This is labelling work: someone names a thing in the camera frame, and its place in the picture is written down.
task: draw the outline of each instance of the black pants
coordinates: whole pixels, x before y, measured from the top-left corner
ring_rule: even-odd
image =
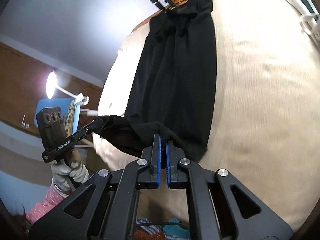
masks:
[[[212,0],[189,0],[151,18],[125,117],[161,122],[199,162],[212,123],[217,54]]]

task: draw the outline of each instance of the gloved hand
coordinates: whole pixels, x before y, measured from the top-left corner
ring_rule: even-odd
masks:
[[[58,190],[58,193],[68,193],[70,191],[70,185],[66,180],[66,176],[70,176],[75,182],[84,183],[88,180],[89,172],[84,164],[81,162],[80,154],[77,150],[73,150],[70,159],[70,167],[64,163],[53,163],[51,165],[51,171],[53,175],[52,183]]]

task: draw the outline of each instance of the metal bolt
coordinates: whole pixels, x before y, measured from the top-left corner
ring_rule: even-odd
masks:
[[[98,174],[99,174],[100,177],[106,177],[106,176],[108,176],[109,171],[106,170],[106,169],[102,169],[102,170],[100,170],[100,171],[98,172]]]
[[[220,170],[218,170],[218,174],[219,174],[220,176],[222,176],[222,177],[227,176],[228,173],[229,173],[229,172],[228,172],[226,169],[220,169]]]
[[[147,160],[146,159],[138,159],[137,164],[140,166],[144,166],[147,164]]]
[[[183,159],[180,160],[180,163],[182,165],[189,165],[190,164],[190,160],[187,159],[187,158],[183,158]]]

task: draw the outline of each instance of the bed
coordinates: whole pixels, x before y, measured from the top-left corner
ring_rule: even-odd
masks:
[[[285,0],[213,0],[217,88],[208,150],[199,164],[228,169],[293,230],[320,196],[320,54]],[[98,115],[124,115],[148,23],[122,43]],[[136,158],[94,135],[111,170]],[[188,220],[183,190],[144,191]]]

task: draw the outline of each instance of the beige fabric surface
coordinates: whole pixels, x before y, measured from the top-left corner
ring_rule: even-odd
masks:
[[[228,169],[296,230],[320,197],[319,51],[285,0],[213,0],[212,18],[217,88],[200,165]],[[99,114],[124,113],[148,31],[144,25],[122,44]],[[112,170],[135,159],[99,136],[94,143]],[[169,190],[165,180],[144,194],[188,219],[184,192]]]

